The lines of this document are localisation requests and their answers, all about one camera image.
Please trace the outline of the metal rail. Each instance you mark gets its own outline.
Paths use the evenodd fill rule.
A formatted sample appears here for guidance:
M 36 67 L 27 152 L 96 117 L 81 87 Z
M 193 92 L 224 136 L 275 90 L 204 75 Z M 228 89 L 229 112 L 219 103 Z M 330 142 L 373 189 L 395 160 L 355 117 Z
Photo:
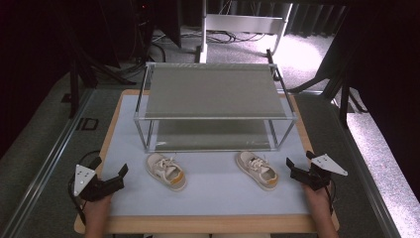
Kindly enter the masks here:
M 60 160 L 60 157 L 70 140 L 75 126 L 89 102 L 93 89 L 86 89 L 81 96 L 79 107 L 70 119 L 66 119 L 65 124 L 59 130 L 59 135 L 49 151 L 48 156 L 44 160 L 42 166 L 38 169 L 35 177 L 27 187 L 23 198 L 16 207 L 13 216 L 8 221 L 5 229 L 0 232 L 0 238 L 17 238 L 25 225 L 28 216 L 31 214 L 35 204 L 42 194 L 46 184 L 48 183 L 53 170 Z
M 393 236 L 395 236 L 395 238 L 401 238 L 398 228 L 392 218 L 392 214 L 383 199 L 382 193 L 368 168 L 368 164 L 366 163 L 352 132 L 347 129 L 339 119 L 339 111 L 341 108 L 338 106 L 335 99 L 328 99 L 327 102 L 333 107 L 332 111 L 337 121 L 339 131 L 344 137 L 344 145 L 346 149 L 350 151 L 349 161 L 362 184 L 365 196 L 367 197 L 370 208 L 374 213 L 375 219 L 380 226 L 383 235 L 385 238 L 392 238 Z

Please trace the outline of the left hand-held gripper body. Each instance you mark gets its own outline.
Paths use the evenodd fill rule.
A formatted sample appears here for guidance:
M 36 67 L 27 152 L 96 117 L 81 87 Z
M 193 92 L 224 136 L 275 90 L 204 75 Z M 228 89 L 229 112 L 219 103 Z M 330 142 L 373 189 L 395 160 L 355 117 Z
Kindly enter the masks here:
M 99 180 L 94 170 L 76 165 L 74 175 L 73 195 L 87 201 L 97 201 L 114 193 L 111 186 Z

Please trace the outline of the person's left hand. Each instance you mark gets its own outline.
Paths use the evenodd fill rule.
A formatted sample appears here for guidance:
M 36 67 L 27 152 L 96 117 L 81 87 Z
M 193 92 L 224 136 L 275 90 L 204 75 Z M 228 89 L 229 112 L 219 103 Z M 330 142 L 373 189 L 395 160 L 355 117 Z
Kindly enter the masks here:
M 87 201 L 84 206 L 84 214 L 87 218 L 96 216 L 107 217 L 110 210 L 112 196 L 107 195 L 100 200 Z

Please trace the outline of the white metal stand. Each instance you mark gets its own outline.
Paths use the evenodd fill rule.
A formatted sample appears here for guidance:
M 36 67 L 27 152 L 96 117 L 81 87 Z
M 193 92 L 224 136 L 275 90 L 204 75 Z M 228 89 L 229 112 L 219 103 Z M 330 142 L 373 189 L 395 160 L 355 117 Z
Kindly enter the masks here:
M 254 33 L 276 35 L 276 40 L 272 49 L 266 50 L 269 62 L 275 54 L 280 40 L 284 36 L 288 19 L 292 10 L 292 3 L 285 4 L 285 10 L 280 17 L 261 17 L 261 16 L 241 16 L 241 15 L 219 15 L 209 14 L 207 11 L 208 0 L 202 0 L 201 13 L 201 46 L 199 48 L 200 63 L 207 62 L 207 32 L 225 31 L 233 33 Z

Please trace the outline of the person's right hand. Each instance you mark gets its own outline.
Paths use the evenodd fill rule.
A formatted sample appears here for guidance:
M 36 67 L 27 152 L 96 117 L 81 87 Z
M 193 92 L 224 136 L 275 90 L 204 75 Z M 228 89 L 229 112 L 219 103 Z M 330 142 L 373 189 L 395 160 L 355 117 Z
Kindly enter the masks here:
M 310 206 L 328 207 L 330 205 L 330 198 L 325 188 L 313 190 L 310 186 L 306 184 L 304 184 L 302 188 Z

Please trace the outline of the black tripod stand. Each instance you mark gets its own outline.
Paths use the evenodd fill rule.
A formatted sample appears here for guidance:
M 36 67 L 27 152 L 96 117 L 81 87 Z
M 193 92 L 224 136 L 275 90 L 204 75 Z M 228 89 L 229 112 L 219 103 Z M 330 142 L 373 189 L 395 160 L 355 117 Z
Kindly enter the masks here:
M 95 88 L 98 83 L 94 69 L 98 69 L 121 84 L 135 85 L 133 81 L 119 76 L 116 72 L 90 57 L 83 50 L 75 35 L 65 33 L 65 37 L 67 40 L 66 49 L 70 58 L 70 118 L 73 118 L 79 109 L 78 80 L 81 78 L 85 86 L 89 88 Z
M 323 89 L 321 95 L 325 99 L 332 100 L 338 92 L 341 92 L 339 121 L 346 129 L 348 129 L 347 114 L 349 109 L 349 99 L 352 98 L 350 90 L 350 70 L 354 57 L 354 51 L 350 51 L 342 57 L 334 57 L 333 53 L 328 51 L 315 76 L 299 86 L 288 89 L 288 92 L 300 93 L 324 79 L 328 79 L 329 82 Z

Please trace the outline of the beige shoe with orange heel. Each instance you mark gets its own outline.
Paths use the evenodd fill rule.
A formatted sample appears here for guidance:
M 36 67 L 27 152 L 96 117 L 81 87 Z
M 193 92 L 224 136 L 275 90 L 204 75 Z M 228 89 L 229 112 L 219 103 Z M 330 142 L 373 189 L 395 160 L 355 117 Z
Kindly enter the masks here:
M 174 161 L 164 155 L 154 153 L 147 157 L 148 173 L 171 190 L 183 190 L 186 186 L 184 170 Z
M 239 169 L 263 190 L 274 190 L 279 181 L 279 175 L 270 163 L 252 152 L 241 152 L 235 159 Z

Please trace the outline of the metal shoe rack grey shelves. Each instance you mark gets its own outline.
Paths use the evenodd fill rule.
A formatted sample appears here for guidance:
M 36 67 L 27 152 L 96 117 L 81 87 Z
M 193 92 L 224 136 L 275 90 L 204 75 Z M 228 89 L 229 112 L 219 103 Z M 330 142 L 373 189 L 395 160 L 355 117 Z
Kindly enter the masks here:
M 271 151 L 297 121 L 274 64 L 150 63 L 134 121 L 148 152 Z

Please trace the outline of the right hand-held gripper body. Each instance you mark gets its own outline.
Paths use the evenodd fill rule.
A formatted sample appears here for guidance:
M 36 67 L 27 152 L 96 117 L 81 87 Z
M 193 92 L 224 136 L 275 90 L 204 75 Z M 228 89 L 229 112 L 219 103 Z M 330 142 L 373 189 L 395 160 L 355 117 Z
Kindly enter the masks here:
M 331 175 L 337 174 L 346 177 L 348 172 L 336 163 L 327 154 L 317 156 L 309 160 L 308 171 L 302 171 L 303 183 L 309 185 L 313 190 L 318 190 L 330 184 Z

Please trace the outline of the pale blue mat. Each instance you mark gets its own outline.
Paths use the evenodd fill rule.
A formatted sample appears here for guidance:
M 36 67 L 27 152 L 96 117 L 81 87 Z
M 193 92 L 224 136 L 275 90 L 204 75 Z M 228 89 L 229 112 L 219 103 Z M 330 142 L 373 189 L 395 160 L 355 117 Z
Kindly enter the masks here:
M 296 128 L 278 152 L 259 152 L 279 174 L 275 189 L 265 191 L 237 166 L 235 152 L 177 153 L 174 161 L 186 176 L 186 187 L 173 191 L 150 176 L 138 130 L 133 120 L 135 95 L 122 99 L 102 177 L 113 177 L 123 165 L 129 168 L 125 187 L 112 197 L 113 216 L 137 215 L 259 215 L 306 214 L 303 190 L 289 177 L 286 161 L 308 167 Z

